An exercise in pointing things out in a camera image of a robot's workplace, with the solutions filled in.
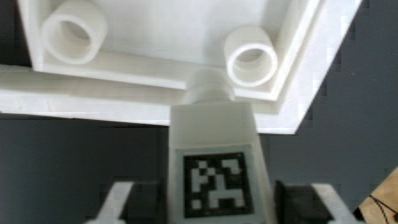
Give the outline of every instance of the circular hole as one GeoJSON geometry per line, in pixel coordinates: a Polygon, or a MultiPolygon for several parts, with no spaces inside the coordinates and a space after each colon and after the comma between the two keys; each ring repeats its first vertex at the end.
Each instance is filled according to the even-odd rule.
{"type": "Polygon", "coordinates": [[[233,64],[233,73],[238,83],[243,86],[258,86],[272,77],[272,60],[270,55],[261,49],[249,49],[236,57],[233,64]]]}
{"type": "Polygon", "coordinates": [[[60,21],[53,25],[50,34],[50,46],[53,53],[68,60],[68,63],[78,63],[87,57],[91,50],[91,38],[80,25],[69,21],[60,21]]]}
{"type": "Polygon", "coordinates": [[[261,54],[263,54],[263,51],[259,49],[251,49],[240,54],[238,60],[242,62],[254,61],[261,57],[261,54]]]}
{"type": "Polygon", "coordinates": [[[89,34],[84,30],[84,28],[69,21],[64,21],[64,26],[66,26],[66,29],[69,30],[71,34],[80,38],[80,39],[85,39],[89,40],[89,34]]]}

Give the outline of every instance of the white plastic box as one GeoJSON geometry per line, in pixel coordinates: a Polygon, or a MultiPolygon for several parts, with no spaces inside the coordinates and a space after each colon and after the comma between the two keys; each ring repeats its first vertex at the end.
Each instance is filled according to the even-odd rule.
{"type": "MultiPolygon", "coordinates": [[[[235,93],[238,100],[252,102],[259,133],[295,133],[361,0],[172,0],[167,4],[92,0],[107,35],[94,58],[82,64],[59,60],[43,46],[43,24],[64,1],[18,2],[34,70],[52,73],[46,77],[62,74],[75,78],[53,78],[52,85],[37,84],[44,95],[37,89],[25,87],[20,92],[16,83],[2,83],[2,96],[16,97],[23,107],[11,110],[2,103],[4,112],[169,125],[169,105],[181,103],[188,76],[208,67],[227,75],[224,41],[249,25],[268,34],[279,67],[265,84],[235,84],[235,93]],[[20,99],[27,92],[50,107],[25,108],[30,102],[20,99]]],[[[18,79],[23,76],[41,82],[34,73],[20,73],[18,79]]]]}

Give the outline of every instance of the dark background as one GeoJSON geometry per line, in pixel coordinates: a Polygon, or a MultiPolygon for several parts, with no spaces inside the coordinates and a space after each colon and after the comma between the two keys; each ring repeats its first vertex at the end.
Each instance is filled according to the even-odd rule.
{"type": "MultiPolygon", "coordinates": [[[[396,12],[396,0],[364,0],[299,132],[261,135],[272,181],[330,183],[352,210],[398,165],[396,12]]],[[[0,63],[30,66],[12,0],[0,1],[0,63]]],[[[151,223],[167,133],[0,114],[0,223],[82,223],[119,179],[144,183],[128,217],[151,223]]]]}

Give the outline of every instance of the white plastic part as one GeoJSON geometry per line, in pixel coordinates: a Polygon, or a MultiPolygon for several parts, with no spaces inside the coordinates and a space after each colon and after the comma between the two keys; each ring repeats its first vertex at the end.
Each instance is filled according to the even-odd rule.
{"type": "MultiPolygon", "coordinates": [[[[309,28],[320,10],[320,0],[235,0],[229,5],[217,1],[121,0],[115,4],[108,0],[92,0],[107,16],[108,34],[98,56],[91,63],[76,66],[46,54],[37,35],[44,19],[64,0],[18,1],[36,71],[172,89],[185,89],[185,81],[197,70],[215,68],[224,72],[224,40],[243,25],[261,27],[272,42],[283,43],[281,52],[275,48],[279,64],[284,58],[295,62],[300,54],[288,48],[300,50],[307,45],[306,36],[313,32],[309,28]]],[[[275,101],[286,78],[295,75],[290,70],[283,71],[274,76],[281,79],[277,83],[274,78],[251,88],[233,83],[236,96],[275,101]]]]}
{"type": "Polygon", "coordinates": [[[235,83],[245,87],[265,84],[277,70],[277,54],[265,30],[238,28],[224,45],[226,69],[235,83]]]}
{"type": "Polygon", "coordinates": [[[169,125],[169,107],[183,102],[187,78],[197,70],[208,68],[210,62],[220,66],[215,69],[226,72],[222,41],[235,28],[254,24],[268,32],[275,51],[277,46],[283,46],[277,39],[284,37],[281,43],[286,52],[290,55],[297,52],[297,57],[286,56],[293,61],[286,82],[281,85],[274,83],[275,78],[283,77],[275,73],[272,80],[258,87],[242,88],[233,83],[235,94],[238,100],[240,97],[245,97],[243,100],[267,100],[252,101],[258,132],[293,134],[325,79],[361,0],[247,0],[222,4],[224,7],[215,7],[219,1],[195,2],[201,6],[190,7],[192,1],[187,0],[172,0],[172,4],[146,0],[123,0],[115,4],[108,0],[92,0],[107,15],[110,32],[98,56],[80,66],[62,63],[43,49],[39,30],[62,2],[18,0],[34,70],[55,74],[0,66],[5,67],[0,68],[2,112],[169,125]],[[133,18],[146,19],[126,29],[124,25],[135,21],[133,18]],[[211,23],[208,19],[226,20],[211,23]],[[171,26],[178,32],[158,30],[163,27],[171,31],[171,26]]]}
{"type": "Polygon", "coordinates": [[[96,57],[107,36],[107,19],[98,6],[68,0],[43,24],[43,45],[68,64],[85,64],[96,57]]]}
{"type": "Polygon", "coordinates": [[[188,104],[210,103],[233,101],[233,99],[235,93],[226,74],[211,69],[197,71],[187,83],[185,102],[188,104]]]}
{"type": "MultiPolygon", "coordinates": [[[[222,84],[222,75],[226,76],[226,74],[217,74],[211,73],[211,70],[204,70],[197,73],[197,77],[192,77],[190,82],[197,81],[197,84],[192,84],[192,86],[197,85],[197,89],[208,89],[211,92],[206,78],[210,82],[217,80],[222,86],[226,85],[226,83],[222,84]]],[[[167,188],[169,223],[203,224],[208,222],[229,224],[275,224],[272,187],[251,103],[233,102],[229,94],[224,94],[224,97],[217,97],[217,100],[208,98],[206,94],[201,94],[201,96],[203,98],[199,97],[195,99],[203,100],[192,101],[194,104],[171,107],[167,188]],[[224,155],[226,153],[236,152],[243,153],[243,158],[247,159],[254,212],[251,214],[235,214],[229,216],[185,217],[183,213],[187,204],[183,202],[187,198],[183,192],[187,189],[183,188],[185,174],[181,173],[187,172],[183,171],[187,168],[183,165],[185,156],[211,156],[213,154],[224,155]]]]}
{"type": "Polygon", "coordinates": [[[334,220],[329,224],[364,224],[357,221],[348,210],[346,204],[339,198],[338,192],[330,184],[313,184],[314,191],[320,196],[320,200],[325,204],[327,210],[332,214],[334,220]]]}
{"type": "Polygon", "coordinates": [[[115,182],[108,192],[98,217],[94,220],[89,220],[85,224],[124,224],[124,221],[119,220],[119,216],[128,200],[131,187],[133,182],[115,182]]]}

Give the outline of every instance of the white tray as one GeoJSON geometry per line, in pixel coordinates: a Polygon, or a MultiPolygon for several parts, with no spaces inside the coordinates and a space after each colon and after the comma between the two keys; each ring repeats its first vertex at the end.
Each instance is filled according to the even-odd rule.
{"type": "MultiPolygon", "coordinates": [[[[162,1],[128,0],[117,3],[110,0],[92,2],[105,12],[108,35],[94,60],[84,65],[69,65],[48,54],[39,33],[43,21],[62,1],[20,0],[34,70],[146,85],[131,85],[130,88],[130,96],[140,95],[140,100],[135,101],[133,97],[130,100],[123,99],[135,105],[130,113],[140,113],[140,119],[133,119],[133,115],[121,118],[117,113],[128,113],[128,109],[121,108],[110,108],[115,116],[101,116],[101,113],[110,113],[103,107],[94,109],[96,116],[76,114],[73,117],[167,125],[169,105],[181,103],[188,75],[208,67],[226,71],[226,36],[242,25],[258,25],[274,42],[279,70],[283,65],[286,69],[277,71],[267,84],[254,88],[236,85],[235,91],[245,100],[252,100],[259,132],[291,134],[327,74],[361,0],[172,0],[167,4],[162,1]],[[153,106],[163,108],[156,112],[158,119],[155,114],[147,113],[153,106]]],[[[105,84],[105,81],[84,80],[87,86],[80,84],[73,88],[84,90],[98,88],[96,85],[130,86],[115,82],[105,84]]],[[[123,95],[117,88],[103,91],[123,95]]],[[[101,101],[100,104],[119,101],[117,97],[110,100],[108,93],[98,93],[94,97],[101,101]]],[[[82,96],[76,97],[71,93],[68,96],[75,102],[82,99],[82,96]]],[[[80,108],[69,105],[68,108],[64,104],[68,112],[84,113],[87,108],[84,105],[80,108]]]]}

